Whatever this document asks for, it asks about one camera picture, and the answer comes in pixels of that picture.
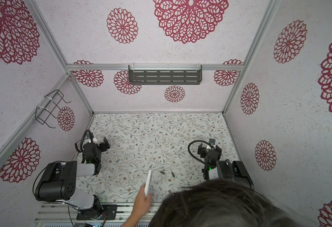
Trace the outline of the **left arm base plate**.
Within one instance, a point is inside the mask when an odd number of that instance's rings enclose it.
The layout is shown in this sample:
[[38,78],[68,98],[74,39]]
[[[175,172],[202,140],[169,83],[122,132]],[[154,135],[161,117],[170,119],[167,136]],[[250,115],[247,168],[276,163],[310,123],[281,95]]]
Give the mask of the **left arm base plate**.
[[118,206],[114,204],[96,205],[87,210],[79,210],[76,220],[114,220],[117,208]]

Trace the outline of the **white remote control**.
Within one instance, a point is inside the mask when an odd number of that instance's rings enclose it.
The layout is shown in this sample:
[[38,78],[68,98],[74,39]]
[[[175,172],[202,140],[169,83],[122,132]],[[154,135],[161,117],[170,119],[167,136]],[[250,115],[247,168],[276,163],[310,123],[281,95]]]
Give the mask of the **white remote control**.
[[149,194],[151,180],[152,180],[152,170],[149,170],[148,175],[147,175],[147,180],[145,183],[145,187],[144,187],[144,193],[145,193],[146,197]]

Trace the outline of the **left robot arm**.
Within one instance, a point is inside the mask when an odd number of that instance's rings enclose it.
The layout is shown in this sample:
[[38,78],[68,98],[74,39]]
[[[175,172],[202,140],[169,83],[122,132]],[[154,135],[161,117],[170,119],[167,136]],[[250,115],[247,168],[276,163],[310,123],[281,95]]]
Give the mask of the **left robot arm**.
[[82,176],[94,176],[100,173],[102,153],[110,149],[106,138],[102,142],[91,139],[80,151],[84,156],[77,161],[56,161],[47,165],[37,186],[33,186],[34,197],[38,201],[61,202],[78,211],[77,220],[106,219],[107,212],[100,199],[87,194],[76,186],[76,180]]

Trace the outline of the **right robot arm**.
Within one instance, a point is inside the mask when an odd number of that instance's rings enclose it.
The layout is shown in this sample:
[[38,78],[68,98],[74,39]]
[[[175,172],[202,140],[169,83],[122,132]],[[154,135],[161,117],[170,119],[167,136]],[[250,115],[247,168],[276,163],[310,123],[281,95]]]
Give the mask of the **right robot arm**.
[[203,159],[202,169],[204,180],[227,179],[254,190],[253,181],[242,161],[221,159],[221,148],[202,144],[198,146],[197,154]]

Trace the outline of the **person's bare hand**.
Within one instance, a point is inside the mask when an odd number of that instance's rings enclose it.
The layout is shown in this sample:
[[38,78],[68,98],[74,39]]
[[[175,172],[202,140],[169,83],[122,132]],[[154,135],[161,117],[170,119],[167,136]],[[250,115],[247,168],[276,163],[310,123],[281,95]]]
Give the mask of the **person's bare hand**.
[[145,194],[145,184],[143,184],[135,198],[131,216],[141,219],[146,213],[148,213],[151,206],[151,200],[152,194]]

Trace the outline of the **person's bare forearm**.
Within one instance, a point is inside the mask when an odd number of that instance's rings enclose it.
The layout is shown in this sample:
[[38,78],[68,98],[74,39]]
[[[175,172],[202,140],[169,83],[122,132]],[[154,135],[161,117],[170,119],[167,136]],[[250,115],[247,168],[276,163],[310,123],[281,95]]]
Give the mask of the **person's bare forearm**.
[[122,227],[136,227],[141,218],[142,215],[131,214],[131,216],[122,224]]

